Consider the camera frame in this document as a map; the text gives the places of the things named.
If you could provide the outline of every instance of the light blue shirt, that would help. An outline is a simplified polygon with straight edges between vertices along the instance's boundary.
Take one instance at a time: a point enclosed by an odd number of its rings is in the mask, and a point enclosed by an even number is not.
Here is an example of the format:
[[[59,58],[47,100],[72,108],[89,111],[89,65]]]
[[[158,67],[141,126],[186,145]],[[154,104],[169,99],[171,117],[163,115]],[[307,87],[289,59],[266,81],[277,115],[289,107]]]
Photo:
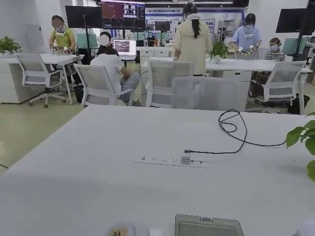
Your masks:
[[[235,34],[233,35],[231,42],[236,43],[238,47],[243,47],[244,51],[248,51],[251,45],[255,46],[260,40],[261,40],[260,31],[257,27],[251,30],[246,26],[241,26],[235,31]]]

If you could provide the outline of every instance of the black screen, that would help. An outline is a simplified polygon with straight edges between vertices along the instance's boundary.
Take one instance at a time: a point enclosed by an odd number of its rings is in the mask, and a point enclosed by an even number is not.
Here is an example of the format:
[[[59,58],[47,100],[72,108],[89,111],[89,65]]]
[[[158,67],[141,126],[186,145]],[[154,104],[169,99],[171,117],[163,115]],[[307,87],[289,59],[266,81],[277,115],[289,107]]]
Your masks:
[[[86,18],[87,28],[102,28],[102,13],[100,7],[93,6],[65,6],[69,28],[85,28],[84,18]]]
[[[145,30],[145,4],[102,0],[103,29]]]
[[[315,29],[313,9],[281,9],[276,33],[312,35]]]
[[[169,21],[156,21],[156,30],[160,30],[162,32],[171,30],[171,24]]]

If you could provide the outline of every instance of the ceiling light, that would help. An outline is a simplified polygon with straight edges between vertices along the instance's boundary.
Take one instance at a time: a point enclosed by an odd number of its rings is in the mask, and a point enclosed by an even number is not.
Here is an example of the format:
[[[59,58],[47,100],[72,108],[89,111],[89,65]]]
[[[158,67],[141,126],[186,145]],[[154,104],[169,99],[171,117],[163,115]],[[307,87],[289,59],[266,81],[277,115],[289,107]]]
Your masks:
[[[195,4],[233,4],[232,1],[195,1]],[[146,2],[146,4],[185,4],[184,2]]]

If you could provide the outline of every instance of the chair armrest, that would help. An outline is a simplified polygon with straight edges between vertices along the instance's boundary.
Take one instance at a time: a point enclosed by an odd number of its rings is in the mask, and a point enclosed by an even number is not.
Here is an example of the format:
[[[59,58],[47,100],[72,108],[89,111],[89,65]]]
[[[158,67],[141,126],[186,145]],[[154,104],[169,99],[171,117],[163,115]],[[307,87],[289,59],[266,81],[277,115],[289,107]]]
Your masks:
[[[131,89],[131,88],[130,88],[130,89],[127,89],[127,90],[125,90],[125,91],[123,91],[123,92],[116,93],[115,95],[116,95],[116,96],[118,96],[118,95],[120,96],[120,95],[123,95],[123,94],[128,93],[128,92],[131,92],[131,91],[134,91],[134,89]]]

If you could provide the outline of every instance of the white shirt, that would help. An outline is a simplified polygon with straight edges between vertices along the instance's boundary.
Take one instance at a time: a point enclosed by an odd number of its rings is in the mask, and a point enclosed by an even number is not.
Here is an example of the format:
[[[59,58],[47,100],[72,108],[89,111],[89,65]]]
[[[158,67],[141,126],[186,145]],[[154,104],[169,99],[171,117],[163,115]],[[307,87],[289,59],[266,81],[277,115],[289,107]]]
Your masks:
[[[124,63],[119,59],[118,56],[101,54],[91,61],[91,65],[104,66],[109,76],[109,80],[113,86],[114,92],[119,93],[122,91],[122,86],[120,84],[121,75],[119,71],[121,71]]]
[[[194,32],[189,18],[181,23],[176,30],[174,49],[181,51],[178,61],[194,62],[194,75],[206,73],[206,52],[212,50],[212,40],[209,28],[204,21],[200,23],[200,35],[194,38]]]

